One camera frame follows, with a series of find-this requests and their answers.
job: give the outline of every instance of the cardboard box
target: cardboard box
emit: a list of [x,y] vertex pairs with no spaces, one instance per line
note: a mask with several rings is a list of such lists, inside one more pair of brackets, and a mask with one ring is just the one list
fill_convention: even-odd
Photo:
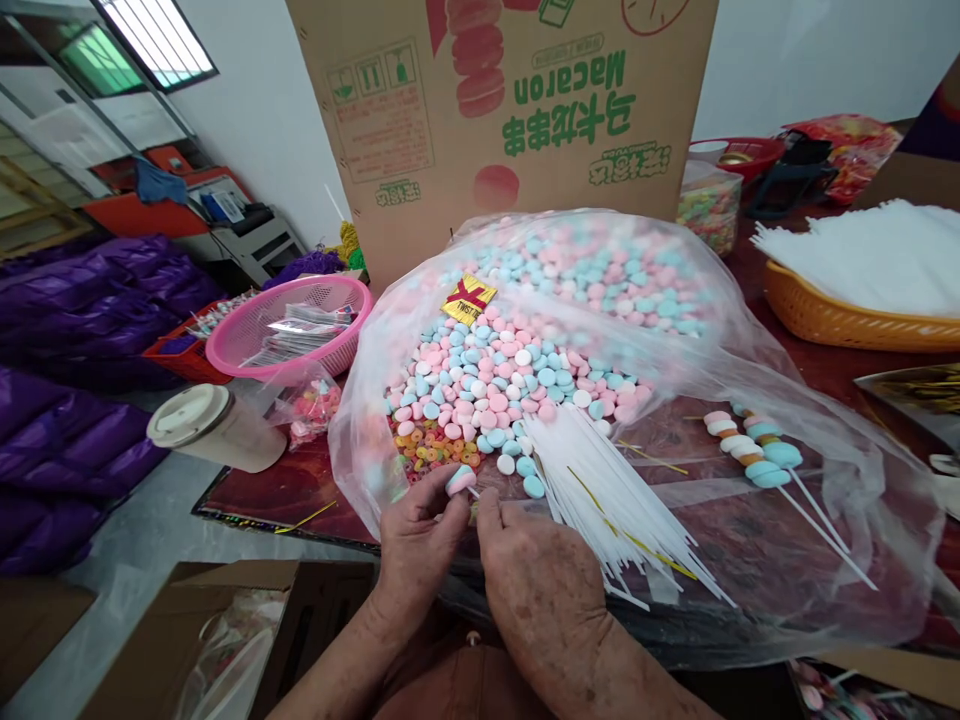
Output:
[[873,182],[856,209],[903,198],[960,212],[960,56]]
[[287,5],[375,293],[478,215],[676,220],[717,0]]
[[363,563],[179,563],[80,718],[169,720],[203,649],[204,626],[240,589],[289,590],[249,715],[262,720],[360,608],[373,576]]
[[0,707],[40,667],[96,597],[57,578],[0,579]]
[[864,677],[960,710],[960,660],[893,648],[860,647],[818,657],[831,665],[855,670]]

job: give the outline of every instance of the white lollipop stick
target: white lollipop stick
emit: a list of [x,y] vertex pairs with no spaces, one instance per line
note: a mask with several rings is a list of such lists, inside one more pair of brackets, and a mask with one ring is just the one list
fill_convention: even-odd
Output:
[[841,560],[843,560],[847,565],[849,565],[853,569],[853,571],[857,574],[857,577],[859,577],[861,580],[863,580],[867,584],[867,587],[869,587],[871,590],[878,590],[877,586],[874,585],[873,580],[868,578],[867,574],[859,568],[859,566],[851,559],[851,557],[847,555],[845,552],[843,552],[843,550],[840,549],[840,546],[833,541],[833,538],[827,535],[827,533],[824,532],[823,528],[821,528],[814,521],[814,519],[810,517],[809,513],[807,513],[806,510],[800,507],[800,503],[798,503],[796,500],[790,497],[790,493],[784,490],[782,485],[778,486],[777,490],[779,490],[780,494],[790,501],[790,504],[793,505],[794,508],[796,508],[798,513],[803,515],[804,520],[810,523],[810,527],[812,527],[814,530],[820,533],[820,537],[822,537],[824,540],[827,541],[827,544],[833,549],[833,551],[840,556]]
[[837,532],[837,529],[833,526],[833,523],[830,522],[830,518],[827,517],[827,514],[820,509],[820,505],[816,500],[813,499],[813,495],[807,490],[807,486],[803,484],[803,480],[800,479],[800,476],[797,475],[793,470],[788,470],[790,477],[796,480],[797,485],[800,486],[800,490],[803,491],[804,497],[810,501],[810,504],[813,505],[813,509],[817,511],[817,515],[820,516],[820,519],[823,520],[823,524],[827,526],[827,530],[830,531],[830,534],[833,535],[833,539],[837,541],[837,545],[843,548],[843,551],[850,554],[850,548],[847,547],[847,544],[843,541],[843,538],[840,537],[840,533]]

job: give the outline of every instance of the red plastic crate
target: red plastic crate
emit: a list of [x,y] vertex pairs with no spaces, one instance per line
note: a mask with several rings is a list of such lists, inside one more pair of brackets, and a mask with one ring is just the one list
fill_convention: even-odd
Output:
[[[198,312],[197,315],[203,315],[208,310],[215,308],[220,302],[222,301],[213,301],[203,308],[203,310]],[[167,370],[175,372],[184,380],[189,380],[190,382],[195,383],[226,385],[228,382],[233,380],[233,378],[226,373],[220,372],[210,364],[210,361],[207,360],[206,355],[207,343],[203,340],[194,338],[193,345],[177,355],[160,354],[160,348],[162,348],[170,340],[176,340],[184,335],[188,335],[189,333],[187,333],[187,328],[194,323],[195,321],[191,318],[173,332],[158,338],[157,342],[144,351],[143,357],[149,358],[157,363],[157,365],[161,365]]]

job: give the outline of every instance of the candy skewer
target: candy skewer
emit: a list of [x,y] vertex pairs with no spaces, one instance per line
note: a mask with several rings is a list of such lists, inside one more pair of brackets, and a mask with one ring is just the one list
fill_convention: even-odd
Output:
[[777,488],[780,491],[780,494],[783,495],[791,505],[793,505],[803,519],[806,520],[810,526],[817,531],[820,537],[827,542],[827,545],[830,546],[830,549],[833,550],[841,560],[843,560],[853,569],[853,571],[857,574],[857,577],[863,580],[867,584],[867,587],[873,590],[878,589],[873,581],[867,577],[866,573],[863,572],[863,570],[861,570],[855,562],[853,562],[851,557],[845,553],[836,542],[834,542],[833,538],[831,538],[823,530],[823,528],[821,528],[820,525],[817,524],[812,517],[810,517],[810,514],[800,506],[800,503],[794,500],[790,493],[783,488],[783,486],[791,480],[790,473],[778,467],[773,462],[764,459],[764,448],[754,442],[754,436],[766,438],[766,436],[770,434],[766,432],[770,429],[769,425],[759,422],[754,423],[750,428],[750,430],[754,430],[754,432],[751,432],[750,436],[748,437],[737,433],[737,424],[730,418],[728,413],[722,411],[707,413],[704,416],[703,421],[707,426],[707,432],[714,437],[721,438],[721,450],[724,452],[729,452],[744,466],[747,478],[751,480],[754,485],[764,489],[774,487]]
[[780,439],[781,430],[776,424],[774,424],[772,419],[763,415],[758,415],[757,413],[743,407],[740,404],[734,405],[733,411],[737,415],[742,415],[744,418],[746,418],[743,422],[743,426],[747,431],[747,435],[749,435],[755,442],[759,443],[759,445],[764,448],[764,457],[790,473],[790,476],[796,481],[797,485],[800,486],[800,490],[803,492],[804,497],[807,498],[809,503],[813,506],[813,509],[816,510],[817,515],[827,530],[830,531],[833,539],[841,548],[843,548],[845,553],[849,554],[850,548],[847,547],[847,544],[843,541],[843,538],[840,537],[840,533],[837,532],[837,529],[833,526],[833,523],[830,522],[830,518],[827,517],[827,514],[820,507],[820,504],[814,499],[813,494],[807,490],[807,486],[804,485],[803,481],[800,479],[800,476],[794,471],[794,468],[803,462],[800,451],[793,445],[785,443]]

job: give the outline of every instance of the elderly hand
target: elderly hand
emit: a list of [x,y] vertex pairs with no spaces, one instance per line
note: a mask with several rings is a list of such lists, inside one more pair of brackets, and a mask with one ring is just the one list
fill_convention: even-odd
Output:
[[448,499],[445,491],[457,468],[446,465],[424,476],[380,518],[382,559],[372,599],[392,622],[419,626],[453,562],[470,520],[466,494]]

